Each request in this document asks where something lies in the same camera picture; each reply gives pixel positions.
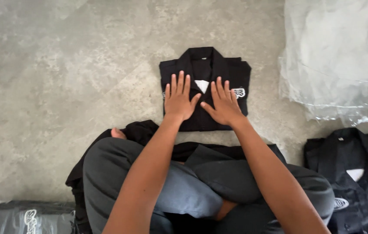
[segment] hand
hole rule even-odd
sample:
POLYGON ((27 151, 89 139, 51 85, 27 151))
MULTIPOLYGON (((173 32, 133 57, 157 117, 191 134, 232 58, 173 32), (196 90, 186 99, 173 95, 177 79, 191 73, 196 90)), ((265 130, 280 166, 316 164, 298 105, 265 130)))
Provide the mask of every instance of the hand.
POLYGON ((217 78, 217 85, 213 81, 212 85, 213 109, 209 104, 202 102, 201 106, 210 116, 222 125, 232 125, 234 122, 245 118, 240 111, 234 90, 229 90, 229 81, 224 82, 224 88, 221 85, 221 77, 217 78))
POLYGON ((176 75, 171 76, 171 84, 165 88, 165 116, 174 116, 180 121, 188 120, 194 112, 201 94, 197 94, 189 100, 190 93, 190 75, 187 75, 184 83, 184 71, 180 71, 178 83, 176 75))

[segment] foot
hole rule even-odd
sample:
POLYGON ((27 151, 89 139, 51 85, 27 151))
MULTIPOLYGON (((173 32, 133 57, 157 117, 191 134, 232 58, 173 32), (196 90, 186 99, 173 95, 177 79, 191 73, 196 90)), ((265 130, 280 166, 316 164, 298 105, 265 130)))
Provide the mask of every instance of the foot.
POLYGON ((120 139, 125 139, 126 140, 125 134, 121 130, 119 130, 115 127, 111 130, 110 133, 112 134, 112 137, 114 137, 114 138, 120 138, 120 139))

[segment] folded black shirt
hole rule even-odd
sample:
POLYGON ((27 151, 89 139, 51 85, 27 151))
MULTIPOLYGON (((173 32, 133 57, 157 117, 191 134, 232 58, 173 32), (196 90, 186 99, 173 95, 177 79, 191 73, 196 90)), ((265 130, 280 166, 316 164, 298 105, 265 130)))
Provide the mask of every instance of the folded black shirt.
POLYGON ((188 49, 179 59, 160 63, 161 87, 165 95, 166 84, 171 83, 171 75, 180 71, 191 76, 190 99, 201 93, 193 115, 181 124, 180 132, 231 130, 227 125, 221 125, 200 106, 202 101, 212 107, 213 99, 210 83, 222 77, 222 83, 228 80, 230 88, 235 90, 242 113, 248 115, 247 98, 249 94, 249 79, 251 67, 241 58, 223 58, 213 47, 188 49))

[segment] person's left hand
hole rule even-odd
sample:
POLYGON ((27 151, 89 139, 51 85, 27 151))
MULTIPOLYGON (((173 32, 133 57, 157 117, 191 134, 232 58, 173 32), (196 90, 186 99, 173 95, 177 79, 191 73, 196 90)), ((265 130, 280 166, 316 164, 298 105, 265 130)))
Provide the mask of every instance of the person's left hand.
POLYGON ((190 75, 186 76, 184 82, 184 71, 180 71, 177 82, 176 75, 173 74, 171 76, 171 84, 167 84, 165 88, 165 116, 175 116, 181 121, 189 119, 202 96, 199 93, 190 101, 189 93, 190 75))

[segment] forearm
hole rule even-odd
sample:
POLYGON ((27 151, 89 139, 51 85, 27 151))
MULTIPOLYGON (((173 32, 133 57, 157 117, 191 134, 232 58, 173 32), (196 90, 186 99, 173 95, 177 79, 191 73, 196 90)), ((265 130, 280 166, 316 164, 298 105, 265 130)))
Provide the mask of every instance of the forearm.
POLYGON ((181 120, 165 116, 159 129, 131 166, 103 233, 147 233, 164 185, 181 120), (124 225, 139 220, 139 225, 124 225))
POLYGON ((286 233, 329 233, 304 190, 247 118, 232 125, 267 204, 286 233))

